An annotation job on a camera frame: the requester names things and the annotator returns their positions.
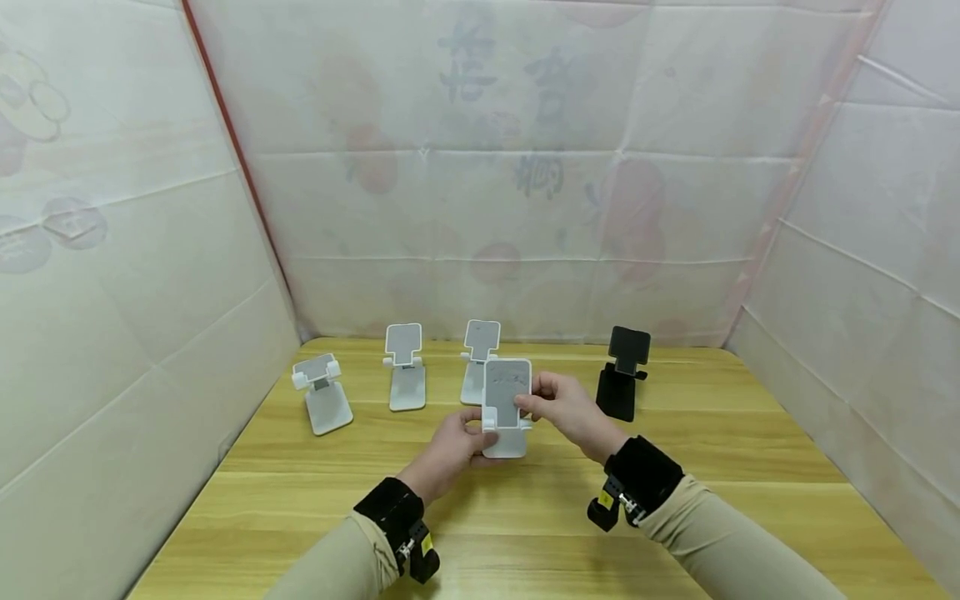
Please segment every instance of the human hand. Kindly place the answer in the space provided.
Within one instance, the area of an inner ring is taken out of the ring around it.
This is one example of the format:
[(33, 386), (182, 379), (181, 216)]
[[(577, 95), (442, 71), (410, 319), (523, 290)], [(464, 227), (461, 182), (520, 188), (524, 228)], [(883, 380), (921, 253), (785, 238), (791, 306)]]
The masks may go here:
[(517, 396), (516, 406), (533, 420), (543, 417), (552, 422), (591, 461), (606, 464), (630, 439), (603, 414), (575, 377), (539, 372), (532, 390), (532, 395)]
[(424, 508), (450, 491), (457, 477), (469, 467), (487, 467), (502, 461), (481, 454), (496, 444), (496, 434), (483, 433), (478, 423), (480, 407), (474, 406), (447, 415), (437, 427), (430, 444), (396, 476), (423, 500)]

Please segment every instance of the black wrist strap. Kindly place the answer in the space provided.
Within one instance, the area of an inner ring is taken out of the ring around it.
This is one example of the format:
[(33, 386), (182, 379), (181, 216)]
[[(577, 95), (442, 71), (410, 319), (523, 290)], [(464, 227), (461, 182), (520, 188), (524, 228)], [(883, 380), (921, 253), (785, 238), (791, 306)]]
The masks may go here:
[(387, 477), (353, 510), (376, 523), (387, 536), (401, 577), (408, 560), (410, 576), (422, 584), (440, 568), (440, 556), (423, 523), (423, 500), (405, 483)]
[(607, 481), (590, 502), (588, 518), (604, 531), (619, 519), (623, 504), (627, 522), (640, 521), (666, 502), (684, 478), (684, 470), (643, 436), (628, 440), (604, 465)]

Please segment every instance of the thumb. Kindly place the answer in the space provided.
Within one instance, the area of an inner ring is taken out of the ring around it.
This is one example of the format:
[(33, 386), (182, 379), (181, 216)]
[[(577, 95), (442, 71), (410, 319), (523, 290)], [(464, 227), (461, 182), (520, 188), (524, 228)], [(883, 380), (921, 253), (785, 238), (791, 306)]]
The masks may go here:
[(485, 431), (481, 434), (473, 436), (473, 446), (474, 451), (479, 452), (481, 450), (486, 450), (490, 446), (496, 444), (496, 441), (500, 439), (500, 436), (496, 434), (495, 431)]
[(521, 410), (524, 410), (534, 416), (535, 419), (546, 417), (547, 420), (553, 420), (553, 405), (550, 400), (534, 396), (532, 394), (520, 394), (514, 398), (514, 404)]

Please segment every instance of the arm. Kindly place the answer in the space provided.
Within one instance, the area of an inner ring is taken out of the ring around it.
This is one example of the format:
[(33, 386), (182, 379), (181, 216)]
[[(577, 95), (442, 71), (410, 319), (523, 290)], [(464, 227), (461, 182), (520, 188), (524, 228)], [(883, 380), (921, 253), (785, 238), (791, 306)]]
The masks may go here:
[(387, 536), (353, 512), (300, 557), (264, 600), (373, 600), (397, 576)]
[[(396, 563), (398, 531), (406, 531), (435, 499), (449, 492), (469, 467), (497, 461), (481, 452), (496, 435), (476, 425), (480, 408), (449, 415), (427, 448), (396, 478), (387, 478), (294, 564), (267, 593), (265, 600), (373, 600), (399, 577)], [(401, 498), (407, 516), (378, 510)]]
[(516, 405), (551, 421), (590, 460), (605, 466), (643, 507), (639, 529), (714, 600), (832, 599), (844, 595), (783, 542), (684, 475), (641, 436), (631, 439), (604, 415), (573, 377), (539, 373), (536, 396)]
[(711, 598), (844, 598), (824, 575), (687, 475), (640, 522)]

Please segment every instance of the table surface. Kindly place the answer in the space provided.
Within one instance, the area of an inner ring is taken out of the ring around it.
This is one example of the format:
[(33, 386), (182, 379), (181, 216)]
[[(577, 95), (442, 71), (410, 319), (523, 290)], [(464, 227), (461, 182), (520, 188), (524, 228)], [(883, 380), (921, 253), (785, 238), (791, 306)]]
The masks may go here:
[[(284, 373), (130, 598), (261, 599), (461, 408), (463, 348), (424, 345), (427, 406), (406, 413), (387, 406), (382, 340), (322, 338), (301, 348), (295, 362), (336, 354), (353, 423), (314, 437), (303, 392)], [(504, 344), (498, 353), (529, 358), (535, 371), (575, 374), (591, 393), (607, 360), (592, 346)], [(850, 597), (946, 597), (738, 358), (653, 348), (647, 370), (626, 430), (648, 437)], [(528, 441), (524, 459), (467, 473), (427, 511), (441, 570), (426, 586), (404, 577), (384, 598), (706, 597), (635, 530), (621, 522), (604, 534), (587, 520), (604, 474), (549, 423), (537, 423)]]

